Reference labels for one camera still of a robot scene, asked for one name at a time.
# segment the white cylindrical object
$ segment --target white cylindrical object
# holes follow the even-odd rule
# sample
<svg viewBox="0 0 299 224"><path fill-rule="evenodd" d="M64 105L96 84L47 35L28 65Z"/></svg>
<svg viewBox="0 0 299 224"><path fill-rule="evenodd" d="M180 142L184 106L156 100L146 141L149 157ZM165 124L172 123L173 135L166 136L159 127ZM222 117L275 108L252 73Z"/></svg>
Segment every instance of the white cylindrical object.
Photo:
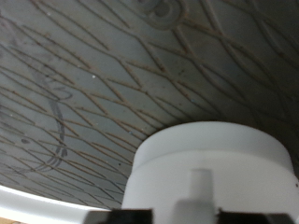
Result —
<svg viewBox="0 0 299 224"><path fill-rule="evenodd" d="M122 208L153 208L155 224L170 223L176 204L192 200L194 169L212 172L216 208L299 216L298 180L285 147L266 133L225 122L183 124L147 139L136 152Z"/></svg>

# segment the dark mark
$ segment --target dark mark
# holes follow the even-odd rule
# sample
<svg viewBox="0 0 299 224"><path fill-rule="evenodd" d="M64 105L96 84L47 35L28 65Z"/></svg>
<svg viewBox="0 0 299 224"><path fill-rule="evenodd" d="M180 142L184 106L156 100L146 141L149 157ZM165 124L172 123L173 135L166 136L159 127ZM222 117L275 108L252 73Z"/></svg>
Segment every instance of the dark mark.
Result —
<svg viewBox="0 0 299 224"><path fill-rule="evenodd" d="M27 139L22 139L21 142L24 143L24 144L29 144L30 143Z"/></svg>

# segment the gray surface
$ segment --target gray surface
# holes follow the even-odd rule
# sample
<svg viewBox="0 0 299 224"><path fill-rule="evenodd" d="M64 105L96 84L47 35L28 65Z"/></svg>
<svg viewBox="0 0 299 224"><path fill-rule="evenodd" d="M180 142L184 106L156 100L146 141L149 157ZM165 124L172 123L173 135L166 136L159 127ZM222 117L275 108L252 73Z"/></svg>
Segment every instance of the gray surface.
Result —
<svg viewBox="0 0 299 224"><path fill-rule="evenodd" d="M196 120L266 131L298 170L298 2L170 2L0 0L0 184L120 207L140 143Z"/></svg>

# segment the curved white edge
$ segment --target curved white edge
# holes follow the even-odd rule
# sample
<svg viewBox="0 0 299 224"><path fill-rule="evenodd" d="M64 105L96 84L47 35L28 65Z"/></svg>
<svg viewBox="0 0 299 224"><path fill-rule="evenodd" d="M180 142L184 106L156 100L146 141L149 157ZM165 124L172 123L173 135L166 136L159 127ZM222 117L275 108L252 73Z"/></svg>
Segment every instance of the curved white edge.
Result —
<svg viewBox="0 0 299 224"><path fill-rule="evenodd" d="M89 211L109 210L65 203L0 186L1 217L30 224L83 223Z"/></svg>

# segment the circular mark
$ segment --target circular mark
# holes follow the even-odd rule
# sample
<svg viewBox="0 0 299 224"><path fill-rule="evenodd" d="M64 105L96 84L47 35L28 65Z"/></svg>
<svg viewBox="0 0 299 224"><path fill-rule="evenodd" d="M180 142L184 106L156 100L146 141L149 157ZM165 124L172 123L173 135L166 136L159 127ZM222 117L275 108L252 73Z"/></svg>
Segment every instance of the circular mark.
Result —
<svg viewBox="0 0 299 224"><path fill-rule="evenodd" d="M24 144L29 144L30 143L27 139L22 139L21 142L24 143Z"/></svg>
<svg viewBox="0 0 299 224"><path fill-rule="evenodd" d="M161 4L159 4L159 6L157 6L156 10L155 10L155 14L158 17L167 16L169 14L169 12L170 12L170 6L165 2L162 2Z"/></svg>

